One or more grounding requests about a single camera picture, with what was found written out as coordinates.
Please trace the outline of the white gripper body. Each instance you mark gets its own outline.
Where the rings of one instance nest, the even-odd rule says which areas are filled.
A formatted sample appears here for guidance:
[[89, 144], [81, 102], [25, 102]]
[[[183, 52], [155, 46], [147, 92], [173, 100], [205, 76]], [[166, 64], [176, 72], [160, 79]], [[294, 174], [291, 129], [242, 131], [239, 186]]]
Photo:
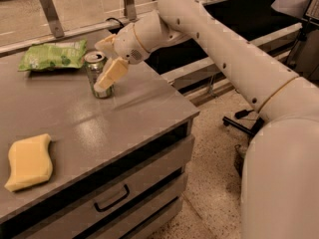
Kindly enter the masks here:
[[132, 65], [150, 56], [150, 53], [141, 45], [134, 24], [129, 24], [119, 31], [115, 37], [114, 49], [119, 57], [128, 60]]

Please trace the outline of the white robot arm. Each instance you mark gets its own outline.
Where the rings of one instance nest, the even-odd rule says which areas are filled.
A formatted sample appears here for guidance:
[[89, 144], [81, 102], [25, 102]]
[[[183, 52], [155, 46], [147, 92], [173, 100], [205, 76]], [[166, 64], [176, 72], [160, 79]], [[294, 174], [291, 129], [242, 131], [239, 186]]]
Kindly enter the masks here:
[[264, 120], [247, 149], [242, 239], [319, 239], [319, 88], [214, 19], [199, 0], [158, 0], [96, 44], [101, 91], [151, 52], [193, 39]]

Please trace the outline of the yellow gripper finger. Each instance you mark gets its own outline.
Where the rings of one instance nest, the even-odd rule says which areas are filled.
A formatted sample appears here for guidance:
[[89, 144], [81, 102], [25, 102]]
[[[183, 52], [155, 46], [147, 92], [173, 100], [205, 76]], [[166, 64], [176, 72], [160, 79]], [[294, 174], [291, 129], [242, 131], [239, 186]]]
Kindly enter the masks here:
[[99, 42], [95, 44], [95, 48], [98, 51], [103, 52], [105, 55], [110, 55], [114, 53], [114, 41], [115, 41], [116, 35], [112, 34]]
[[94, 84], [94, 90], [98, 93], [107, 90], [114, 82], [123, 77], [128, 69], [129, 62], [127, 60], [121, 57], [108, 59]]

